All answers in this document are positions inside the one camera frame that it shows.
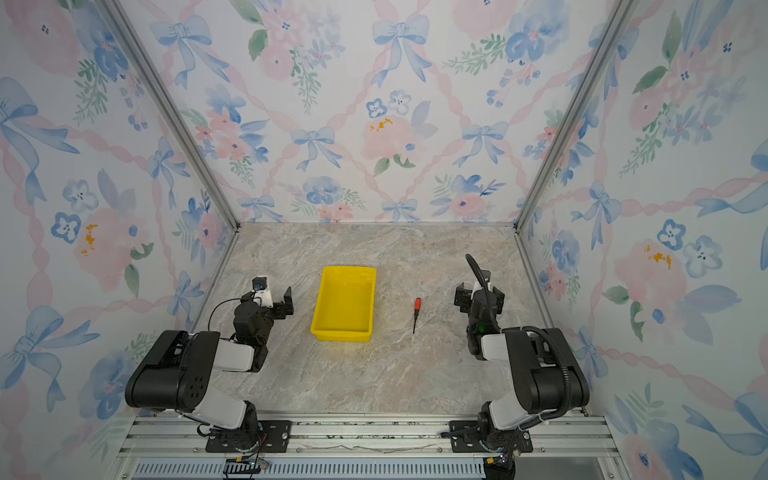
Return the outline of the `aluminium corner post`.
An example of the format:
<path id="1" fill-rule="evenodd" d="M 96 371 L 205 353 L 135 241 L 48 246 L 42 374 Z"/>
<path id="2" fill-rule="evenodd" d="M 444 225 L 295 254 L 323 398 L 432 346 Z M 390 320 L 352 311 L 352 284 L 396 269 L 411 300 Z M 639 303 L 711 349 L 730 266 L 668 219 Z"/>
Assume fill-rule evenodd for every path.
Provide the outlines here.
<path id="1" fill-rule="evenodd" d="M 632 0 L 621 0 L 615 3 L 602 36 L 599 38 L 597 48 L 587 63 L 584 77 L 574 91 L 568 108 L 565 110 L 561 127 L 555 135 L 548 153 L 544 156 L 543 163 L 534 177 L 533 185 L 516 219 L 514 226 L 517 234 L 520 234 L 526 228 L 533 217 L 538 199 L 545 189 L 548 178 L 556 168 L 559 156 L 562 154 L 571 134 L 577 130 L 581 115 L 595 90 L 595 84 L 605 70 L 609 57 L 613 54 L 620 37 L 626 30 L 635 5 L 636 2 Z"/>
<path id="2" fill-rule="evenodd" d="M 135 65 L 141 80 L 146 83 L 150 95 L 161 112 L 170 132 L 186 154 L 188 161 L 200 177 L 202 185 L 210 194 L 213 203 L 223 214 L 226 224 L 235 232 L 241 226 L 223 191 L 214 178 L 212 170 L 201 156 L 193 136 L 187 128 L 180 110 L 173 101 L 160 73 L 140 41 L 135 28 L 129 21 L 119 1 L 95 1 L 108 26 L 114 31 L 129 60 Z"/>

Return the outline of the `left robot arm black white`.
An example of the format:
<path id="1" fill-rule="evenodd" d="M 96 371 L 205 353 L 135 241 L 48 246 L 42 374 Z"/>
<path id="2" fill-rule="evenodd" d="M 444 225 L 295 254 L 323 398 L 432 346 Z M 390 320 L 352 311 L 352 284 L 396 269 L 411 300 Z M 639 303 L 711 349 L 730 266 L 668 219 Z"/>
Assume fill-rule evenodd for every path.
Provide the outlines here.
<path id="1" fill-rule="evenodd" d="M 292 422 L 261 420 L 255 405 L 211 384 L 216 371 L 258 373 L 269 353 L 268 339 L 278 320 L 294 314 L 292 290 L 274 300 L 266 279 L 236 299 L 234 334 L 166 330 L 127 382 L 125 400 L 133 408 L 173 410 L 198 424 L 208 453 L 285 453 Z"/>

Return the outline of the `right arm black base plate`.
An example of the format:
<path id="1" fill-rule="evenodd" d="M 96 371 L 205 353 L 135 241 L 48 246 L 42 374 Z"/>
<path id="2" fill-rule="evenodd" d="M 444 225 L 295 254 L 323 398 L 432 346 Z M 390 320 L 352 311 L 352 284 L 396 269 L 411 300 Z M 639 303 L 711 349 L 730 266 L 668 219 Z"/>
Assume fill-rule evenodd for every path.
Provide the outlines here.
<path id="1" fill-rule="evenodd" d="M 530 435 L 520 430 L 497 430 L 478 420 L 452 420 L 440 437 L 448 439 L 454 453 L 521 455 L 533 452 Z"/>

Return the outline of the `red black screwdriver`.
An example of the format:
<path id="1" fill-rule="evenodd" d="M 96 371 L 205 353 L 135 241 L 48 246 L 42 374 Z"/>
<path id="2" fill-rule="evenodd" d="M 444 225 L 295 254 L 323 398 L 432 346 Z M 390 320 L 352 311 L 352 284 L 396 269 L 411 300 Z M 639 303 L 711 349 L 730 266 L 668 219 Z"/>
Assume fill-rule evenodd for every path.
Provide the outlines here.
<path id="1" fill-rule="evenodd" d="M 415 335 L 416 327 L 418 323 L 418 317 L 421 312 L 422 308 L 422 299 L 420 297 L 417 297 L 414 301 L 414 309 L 413 309 L 413 322 L 412 322 L 412 334 Z"/>

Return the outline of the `aluminium mounting rail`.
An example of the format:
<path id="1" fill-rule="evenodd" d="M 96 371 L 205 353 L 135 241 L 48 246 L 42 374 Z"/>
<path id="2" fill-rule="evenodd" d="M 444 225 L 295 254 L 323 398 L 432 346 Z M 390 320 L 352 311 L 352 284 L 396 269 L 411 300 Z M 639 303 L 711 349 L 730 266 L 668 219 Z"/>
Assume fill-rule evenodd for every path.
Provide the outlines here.
<path id="1" fill-rule="evenodd" d="M 626 479 L 606 421 L 581 411 L 482 441 L 469 416 L 263 412 L 255 453 L 209 451 L 203 429 L 138 418 L 110 479 Z"/>

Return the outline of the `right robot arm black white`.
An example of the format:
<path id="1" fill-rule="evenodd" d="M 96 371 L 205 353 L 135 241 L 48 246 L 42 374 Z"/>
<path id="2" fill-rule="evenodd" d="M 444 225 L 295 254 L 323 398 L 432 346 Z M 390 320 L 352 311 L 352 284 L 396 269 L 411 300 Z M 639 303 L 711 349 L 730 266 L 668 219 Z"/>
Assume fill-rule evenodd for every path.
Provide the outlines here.
<path id="1" fill-rule="evenodd" d="M 561 330 L 523 326 L 502 329 L 497 316 L 504 294 L 476 283 L 456 287 L 454 305 L 468 317 L 469 353 L 480 361 L 506 363 L 511 391 L 485 403 L 477 419 L 451 421 L 442 436 L 459 452 L 532 450 L 529 431 L 589 403 L 585 374 Z"/>

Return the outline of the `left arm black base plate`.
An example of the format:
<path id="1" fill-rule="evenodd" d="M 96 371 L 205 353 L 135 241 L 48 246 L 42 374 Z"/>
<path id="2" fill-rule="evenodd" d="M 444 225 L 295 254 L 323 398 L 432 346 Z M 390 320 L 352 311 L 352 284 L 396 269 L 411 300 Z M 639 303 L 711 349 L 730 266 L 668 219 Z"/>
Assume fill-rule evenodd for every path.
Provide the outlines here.
<path id="1" fill-rule="evenodd" d="M 207 434 L 207 453 L 285 453 L 293 423 L 290 420 L 258 420 L 241 428 L 213 428 Z"/>

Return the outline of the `right aluminium corner post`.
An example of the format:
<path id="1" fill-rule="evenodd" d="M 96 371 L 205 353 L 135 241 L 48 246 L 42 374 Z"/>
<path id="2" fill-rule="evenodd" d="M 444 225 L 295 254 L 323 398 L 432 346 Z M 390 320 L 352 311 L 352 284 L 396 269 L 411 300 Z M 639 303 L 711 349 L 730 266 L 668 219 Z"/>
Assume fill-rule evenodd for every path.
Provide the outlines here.
<path id="1" fill-rule="evenodd" d="M 577 130 L 581 115 L 595 90 L 595 84 L 605 70 L 609 57 L 613 54 L 620 37 L 626 30 L 635 5 L 636 2 L 632 0 L 621 0 L 615 3 L 602 36 L 599 38 L 597 48 L 587 63 L 584 77 L 574 91 L 568 108 L 565 110 L 561 127 L 555 135 L 548 153 L 544 156 L 543 163 L 534 177 L 533 185 L 516 219 L 514 226 L 517 234 L 520 234 L 526 228 L 533 217 L 538 199 L 545 189 L 548 178 L 556 168 L 559 156 L 562 154 L 571 134 Z"/>

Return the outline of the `yellow plastic bin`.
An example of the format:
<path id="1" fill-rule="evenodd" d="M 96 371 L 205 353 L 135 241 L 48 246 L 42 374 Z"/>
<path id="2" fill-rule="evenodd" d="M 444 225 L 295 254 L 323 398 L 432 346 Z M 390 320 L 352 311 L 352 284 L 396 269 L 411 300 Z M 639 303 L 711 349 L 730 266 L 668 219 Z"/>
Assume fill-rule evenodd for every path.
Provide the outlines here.
<path id="1" fill-rule="evenodd" d="M 311 333 L 319 341 L 368 343 L 373 333 L 376 280 L 375 268 L 325 267 Z"/>

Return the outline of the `left aluminium corner post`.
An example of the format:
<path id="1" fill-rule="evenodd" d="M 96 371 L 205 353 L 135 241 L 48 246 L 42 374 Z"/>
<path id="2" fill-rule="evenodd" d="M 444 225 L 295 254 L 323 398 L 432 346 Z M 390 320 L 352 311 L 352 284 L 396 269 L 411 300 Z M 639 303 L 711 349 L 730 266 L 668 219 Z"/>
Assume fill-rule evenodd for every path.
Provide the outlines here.
<path id="1" fill-rule="evenodd" d="M 200 177 L 202 185 L 210 194 L 213 203 L 223 214 L 226 224 L 235 232 L 241 226 L 223 191 L 214 178 L 212 170 L 201 156 L 193 136 L 187 128 L 180 110 L 173 101 L 160 73 L 140 41 L 135 28 L 129 21 L 119 1 L 95 1 L 108 26 L 114 31 L 129 60 L 135 65 L 141 80 L 146 83 L 150 95 L 161 112 L 170 132 L 186 154 L 188 161 Z"/>

